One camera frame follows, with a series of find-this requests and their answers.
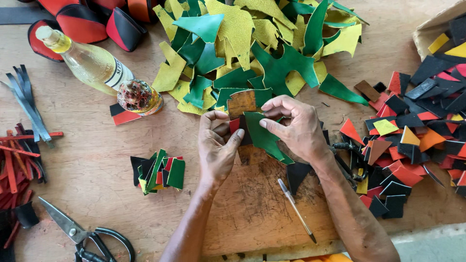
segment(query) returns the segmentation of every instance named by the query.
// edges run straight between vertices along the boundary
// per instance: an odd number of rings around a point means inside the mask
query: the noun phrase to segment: hand
[[[267,101],[262,110],[268,119],[262,119],[259,124],[278,136],[293,153],[312,166],[327,159],[331,152],[313,106],[283,95]],[[288,118],[280,123],[275,121],[283,116]]]
[[[212,121],[227,120],[228,115],[221,111],[210,111],[201,116],[199,127],[200,186],[218,189],[230,174],[236,150],[244,137],[244,130],[230,134],[228,122],[212,129]]]

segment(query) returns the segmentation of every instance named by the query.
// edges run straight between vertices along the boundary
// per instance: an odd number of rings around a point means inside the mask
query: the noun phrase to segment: fingernail
[[[261,119],[261,120],[259,121],[259,125],[260,125],[261,127],[263,127],[263,128],[267,128],[267,122],[265,122],[264,119]]]
[[[243,136],[244,136],[244,130],[243,129],[238,129],[238,136],[240,138],[243,138]]]

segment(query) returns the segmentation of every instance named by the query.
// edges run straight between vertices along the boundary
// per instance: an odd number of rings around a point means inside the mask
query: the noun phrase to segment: cardboard box
[[[466,13],[466,0],[461,0],[418,26],[413,33],[413,40],[422,61],[426,56],[432,55],[428,47],[439,35],[448,30],[448,22],[464,13]]]

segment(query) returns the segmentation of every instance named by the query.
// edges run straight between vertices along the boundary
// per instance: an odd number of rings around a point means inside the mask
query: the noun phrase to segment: forearm
[[[216,192],[217,188],[212,186],[200,185],[196,189],[189,207],[168,241],[160,261],[199,261],[207,218]]]
[[[313,165],[329,205],[336,230],[355,262],[400,261],[387,233],[359,200],[329,151]]]

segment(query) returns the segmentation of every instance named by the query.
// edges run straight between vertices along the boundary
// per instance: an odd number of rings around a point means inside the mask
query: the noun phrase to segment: wooden workbench
[[[420,60],[411,33],[455,1],[340,2],[355,7],[371,23],[363,26],[363,44],[358,45],[354,58],[345,52],[323,60],[328,72],[352,89],[363,79],[388,84],[394,70],[412,74]],[[115,98],[82,84],[64,63],[34,54],[27,41],[28,27],[0,26],[0,80],[7,79],[4,74],[13,72],[12,66],[25,64],[47,129],[65,135],[53,140],[54,149],[40,144],[49,182],[31,186],[35,191],[33,206],[41,222],[31,230],[20,230],[15,242],[17,261],[70,261],[74,253],[73,242],[50,221],[37,196],[69,213],[85,229],[108,227],[127,236],[140,251],[138,261],[158,261],[198,182],[199,116],[178,111],[177,102],[165,93],[165,106],[159,114],[114,126],[109,106]],[[158,65],[165,60],[158,44],[168,39],[160,23],[149,25],[148,30],[133,53],[126,53],[111,39],[98,46],[111,52],[139,79],[152,83]],[[362,135],[367,134],[363,120],[375,115],[371,107],[347,103],[317,88],[306,86],[297,99],[318,109],[331,141],[339,139],[343,119],[350,117]],[[0,131],[13,129],[18,122],[30,127],[11,92],[1,86]],[[184,190],[169,188],[143,196],[140,188],[133,186],[130,156],[148,158],[160,148],[171,156],[184,156]],[[446,189],[428,177],[422,180],[413,188],[404,218],[380,220],[387,232],[466,221],[466,200],[454,194],[446,172],[433,170]],[[284,166],[274,160],[253,166],[240,166],[237,161],[215,197],[203,253],[221,255],[310,242],[278,186],[277,179],[285,177]],[[296,203],[318,242],[338,238],[316,177],[304,180]],[[118,248],[123,250],[115,245],[115,253]]]

